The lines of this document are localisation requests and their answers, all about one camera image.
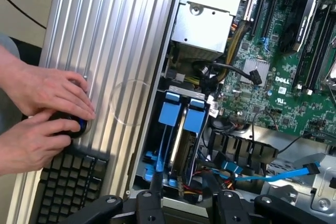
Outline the person's right hand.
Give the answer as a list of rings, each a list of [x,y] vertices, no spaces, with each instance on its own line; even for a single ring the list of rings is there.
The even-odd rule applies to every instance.
[[[71,143],[61,131],[78,132],[76,121],[50,120],[52,110],[25,119],[1,134],[1,175],[19,174],[42,169]]]

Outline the person's left hand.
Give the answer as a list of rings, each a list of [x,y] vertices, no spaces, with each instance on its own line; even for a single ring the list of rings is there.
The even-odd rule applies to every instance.
[[[26,116],[53,109],[94,119],[87,88],[87,81],[76,72],[29,65],[1,46],[1,89]]]

